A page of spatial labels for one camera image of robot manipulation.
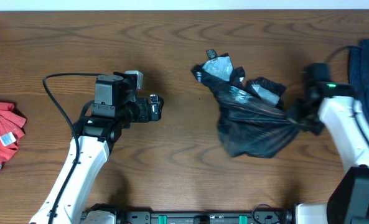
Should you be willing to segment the black patterned shirt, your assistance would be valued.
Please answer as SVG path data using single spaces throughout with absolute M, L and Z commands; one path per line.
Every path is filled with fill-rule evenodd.
M 243 67 L 235 68 L 228 54 L 206 51 L 207 61 L 191 72 L 212 92 L 220 117 L 218 136 L 231 157 L 272 158 L 302 131 L 285 109 L 286 87 L 264 77 L 247 80 Z

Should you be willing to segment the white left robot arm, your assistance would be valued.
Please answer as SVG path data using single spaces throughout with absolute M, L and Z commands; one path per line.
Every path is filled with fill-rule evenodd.
M 69 121 L 72 140 L 65 163 L 47 199 L 31 223 L 125 223 L 126 215 L 107 204 L 85 210 L 95 179 L 107 162 L 123 129 L 132 123 L 161 119 L 164 100 L 139 98 L 143 74 L 137 70 L 94 74 L 95 98 L 86 103 L 78 121 Z

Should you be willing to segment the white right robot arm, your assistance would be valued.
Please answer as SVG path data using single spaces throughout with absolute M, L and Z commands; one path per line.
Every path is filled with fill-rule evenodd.
M 293 223 L 369 223 L 369 124 L 350 84 L 335 83 L 327 63 L 303 70 L 304 99 L 287 117 L 303 130 L 327 129 L 342 160 L 345 175 L 328 201 L 300 203 Z

